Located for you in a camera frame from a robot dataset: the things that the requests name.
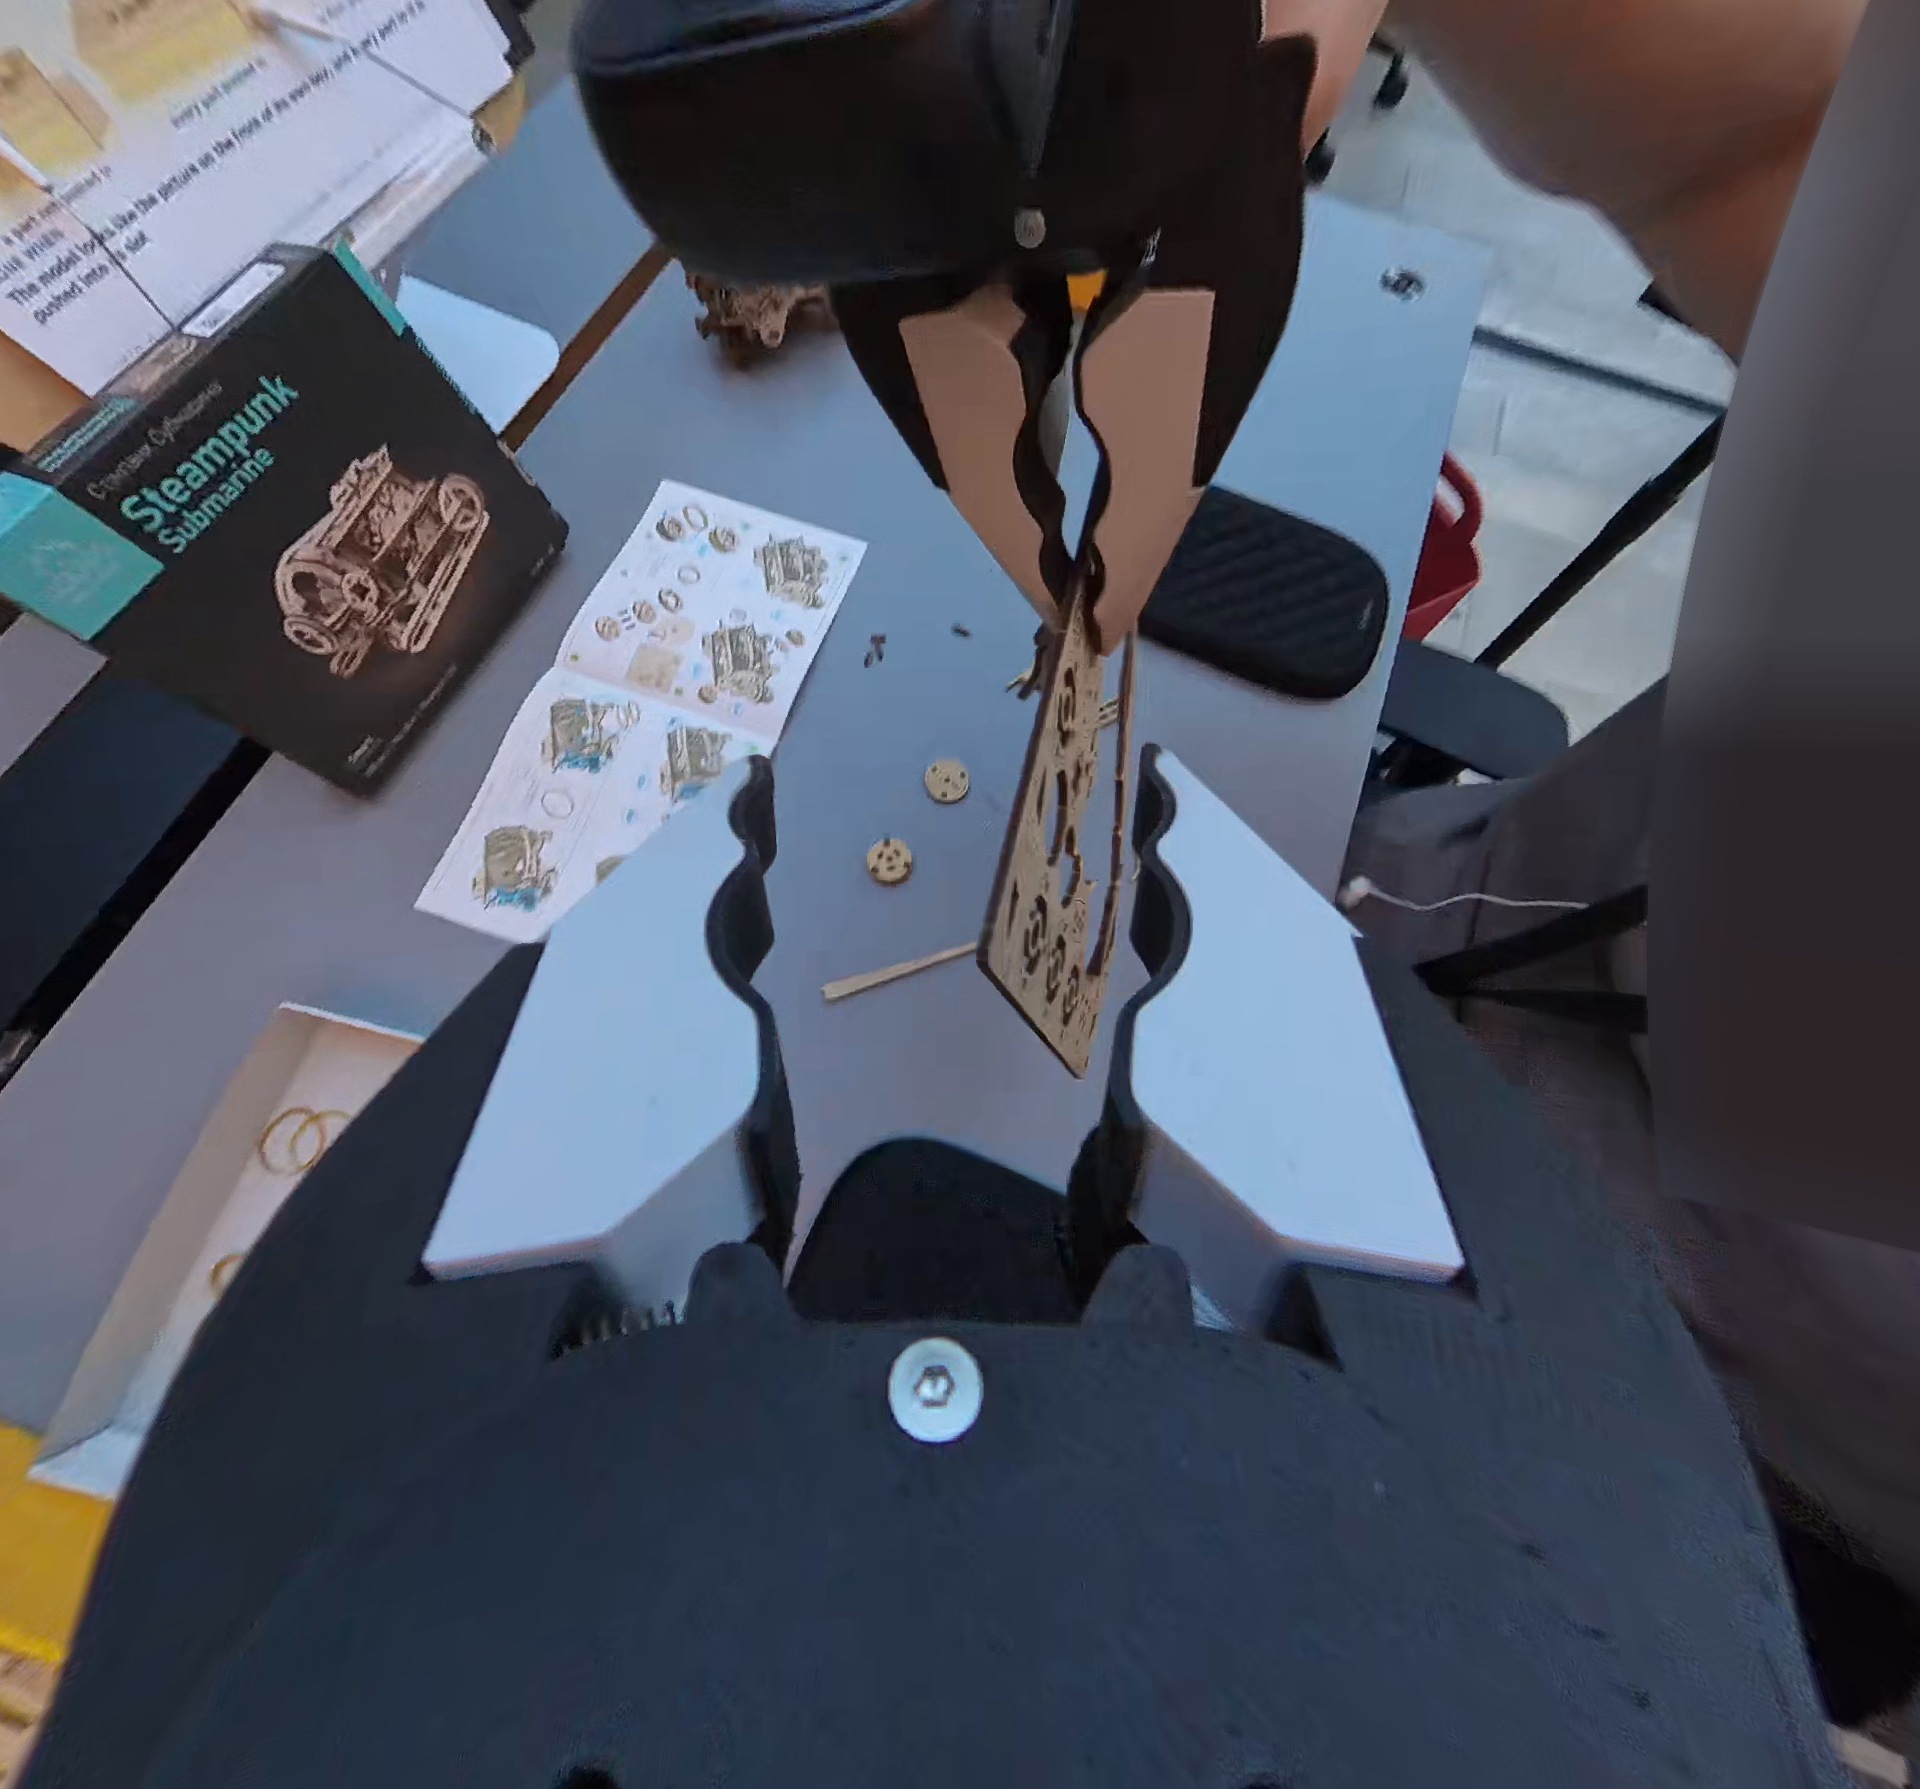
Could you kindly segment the yellow object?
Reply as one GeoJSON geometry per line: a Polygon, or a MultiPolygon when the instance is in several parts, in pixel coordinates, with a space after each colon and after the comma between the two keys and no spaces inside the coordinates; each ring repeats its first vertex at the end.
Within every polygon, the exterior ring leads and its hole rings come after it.
{"type": "Polygon", "coordinates": [[[19,1784],[98,1560],[109,1499],[29,1477],[39,1440],[1,1426],[1,1784],[19,1784]]]}

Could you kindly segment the black textured pouch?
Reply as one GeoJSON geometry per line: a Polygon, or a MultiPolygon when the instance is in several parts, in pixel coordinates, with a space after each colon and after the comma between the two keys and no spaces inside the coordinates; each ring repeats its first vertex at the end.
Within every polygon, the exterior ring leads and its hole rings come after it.
{"type": "Polygon", "coordinates": [[[1333,528],[1212,487],[1137,631],[1278,697],[1327,702],[1372,674],[1388,612],[1390,583],[1372,553],[1333,528]]]}

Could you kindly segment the person's right forearm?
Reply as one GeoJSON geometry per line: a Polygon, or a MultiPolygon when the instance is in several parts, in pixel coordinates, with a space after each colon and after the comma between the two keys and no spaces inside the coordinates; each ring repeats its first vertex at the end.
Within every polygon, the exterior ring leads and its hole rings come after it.
{"type": "Polygon", "coordinates": [[[1676,316],[1740,362],[1867,5],[1263,0],[1263,30],[1313,42],[1306,145],[1381,31],[1506,175],[1592,208],[1676,316]]]}

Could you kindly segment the small wooden model assembly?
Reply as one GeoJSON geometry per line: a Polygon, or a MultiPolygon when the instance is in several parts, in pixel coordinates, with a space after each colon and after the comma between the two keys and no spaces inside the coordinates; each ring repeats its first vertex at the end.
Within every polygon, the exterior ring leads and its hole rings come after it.
{"type": "Polygon", "coordinates": [[[692,268],[684,268],[684,280],[698,306],[698,337],[736,367],[780,356],[791,340],[839,332],[823,285],[723,283],[692,268]]]}

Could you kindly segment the red object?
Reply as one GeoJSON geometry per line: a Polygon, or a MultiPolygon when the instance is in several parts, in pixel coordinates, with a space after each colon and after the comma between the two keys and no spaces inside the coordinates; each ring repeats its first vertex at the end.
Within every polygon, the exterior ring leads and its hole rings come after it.
{"type": "Polygon", "coordinates": [[[1478,483],[1460,460],[1446,452],[1410,581],[1401,628],[1405,643],[1425,643],[1475,593],[1482,579],[1482,518],[1478,483]]]}

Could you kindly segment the grey desk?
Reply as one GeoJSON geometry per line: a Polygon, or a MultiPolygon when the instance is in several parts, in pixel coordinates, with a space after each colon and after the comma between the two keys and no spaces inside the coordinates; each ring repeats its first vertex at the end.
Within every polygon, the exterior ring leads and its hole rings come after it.
{"type": "MultiPolygon", "coordinates": [[[[646,233],[562,86],[502,160],[425,230],[407,268],[527,324],[586,324],[646,233]]],[[[1453,440],[1489,255],[1401,208],[1309,202],[1286,340],[1220,481],[1372,553],[1394,622],[1453,440]]],[[[4,1422],[44,1430],[206,1115],[281,1005],[429,1033],[505,951],[412,905],[566,622],[664,479],[868,550],[782,734],[775,1007],[801,1222],[846,1162],[934,1137],[1065,1183],[1101,1108],[970,962],[826,1007],[821,984],[975,938],[1033,708],[1004,690],[1031,612],[925,481],[842,344],[806,337],[736,373],[694,337],[660,270],[519,452],[566,516],[564,561],[396,782],[359,803],[265,764],[131,922],[4,1085],[4,1422]],[[940,807],[925,769],[968,767],[940,807]],[[878,837],[914,873],[878,888],[878,837]]],[[[1331,890],[1375,743],[1385,666],[1340,702],[1267,697],[1140,647],[1137,729],[1176,754],[1307,883],[1331,890]]]]}

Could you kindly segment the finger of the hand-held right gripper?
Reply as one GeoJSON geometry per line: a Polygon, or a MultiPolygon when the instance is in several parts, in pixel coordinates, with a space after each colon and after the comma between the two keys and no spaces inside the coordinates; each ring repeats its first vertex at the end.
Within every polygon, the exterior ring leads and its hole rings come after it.
{"type": "Polygon", "coordinates": [[[1069,283],[988,283],[899,319],[940,489],[1042,619],[1059,619],[1067,549],[1069,283]]]}
{"type": "Polygon", "coordinates": [[[1096,446],[1077,559],[1101,653],[1132,635],[1199,507],[1212,324],[1212,290],[1144,288],[1104,311],[1077,350],[1077,417],[1096,446]]]}

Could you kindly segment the thin wooden stick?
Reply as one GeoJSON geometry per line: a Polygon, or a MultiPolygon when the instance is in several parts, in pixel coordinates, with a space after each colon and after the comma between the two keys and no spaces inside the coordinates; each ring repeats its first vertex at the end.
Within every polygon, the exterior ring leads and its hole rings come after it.
{"type": "Polygon", "coordinates": [[[951,966],[956,960],[975,960],[977,951],[973,943],[954,945],[947,949],[936,949],[908,960],[892,960],[881,967],[871,967],[867,972],[857,972],[846,978],[833,978],[821,987],[821,1001],[826,1005],[837,1005],[851,1001],[859,993],[873,992],[878,987],[891,987],[899,980],[920,978],[934,970],[951,966]]]}

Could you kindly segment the printed instruction page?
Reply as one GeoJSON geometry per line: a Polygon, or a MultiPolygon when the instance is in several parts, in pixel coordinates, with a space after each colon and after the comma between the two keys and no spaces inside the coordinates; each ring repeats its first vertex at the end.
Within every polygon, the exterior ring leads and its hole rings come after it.
{"type": "Polygon", "coordinates": [[[1,326],[98,393],[509,86],[490,0],[1,0],[1,326]]]}

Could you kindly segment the folded instruction leaflet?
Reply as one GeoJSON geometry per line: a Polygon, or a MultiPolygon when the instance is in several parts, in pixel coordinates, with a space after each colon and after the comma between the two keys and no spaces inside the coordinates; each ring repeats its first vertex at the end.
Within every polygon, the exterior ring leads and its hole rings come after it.
{"type": "Polygon", "coordinates": [[[507,724],[415,909],[542,938],[679,807],[772,754],[867,543],[662,481],[507,724]]]}

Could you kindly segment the black puzzle packaging box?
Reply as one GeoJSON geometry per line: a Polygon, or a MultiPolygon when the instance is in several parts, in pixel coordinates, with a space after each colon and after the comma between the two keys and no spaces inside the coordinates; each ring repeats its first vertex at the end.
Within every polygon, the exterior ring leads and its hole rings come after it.
{"type": "Polygon", "coordinates": [[[272,246],[1,487],[9,605],[352,795],[567,542],[346,244],[272,246]]]}

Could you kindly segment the white cardboard box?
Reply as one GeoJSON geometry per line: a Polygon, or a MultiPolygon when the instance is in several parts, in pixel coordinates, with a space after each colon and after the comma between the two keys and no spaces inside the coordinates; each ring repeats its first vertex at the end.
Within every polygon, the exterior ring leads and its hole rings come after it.
{"type": "Polygon", "coordinates": [[[29,1477],[114,1502],[176,1373],[216,1303],[206,1270],[272,1225],[297,1182],[265,1174],[254,1138],[288,1105],[356,1119],[418,1052],[421,1037],[317,1007],[282,1005],[254,1039],[116,1294],[107,1303],[29,1477]]]}

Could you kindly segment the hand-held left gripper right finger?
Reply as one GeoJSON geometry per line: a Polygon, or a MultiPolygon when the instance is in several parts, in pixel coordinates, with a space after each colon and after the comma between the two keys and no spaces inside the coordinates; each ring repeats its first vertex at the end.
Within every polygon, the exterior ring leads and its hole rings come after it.
{"type": "Polygon", "coordinates": [[[1107,1096],[1067,1191],[1074,1287],[1172,1250],[1205,1296],[1320,1267],[1446,1287],[1465,1256],[1356,932],[1174,754],[1144,746],[1107,1096]]]}

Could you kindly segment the laser-cut wooden puzzle sheet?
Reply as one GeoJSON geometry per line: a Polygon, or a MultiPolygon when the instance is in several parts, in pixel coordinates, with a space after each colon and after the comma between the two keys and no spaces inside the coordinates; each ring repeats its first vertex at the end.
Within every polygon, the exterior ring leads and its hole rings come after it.
{"type": "Polygon", "coordinates": [[[1048,635],[1038,717],[980,927],[977,967],[1024,1025],[1085,1079],[1114,980],[1130,863],[1136,640],[1118,648],[1116,697],[1081,563],[1048,635]]]}

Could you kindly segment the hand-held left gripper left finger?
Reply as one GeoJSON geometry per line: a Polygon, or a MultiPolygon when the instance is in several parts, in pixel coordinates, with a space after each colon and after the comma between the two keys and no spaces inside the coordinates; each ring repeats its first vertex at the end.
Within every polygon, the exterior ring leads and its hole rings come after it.
{"type": "Polygon", "coordinates": [[[723,769],[547,933],[421,1261],[584,1264],[689,1287],[711,1248],[782,1267],[797,1140],[772,1010],[772,759],[723,769]]]}

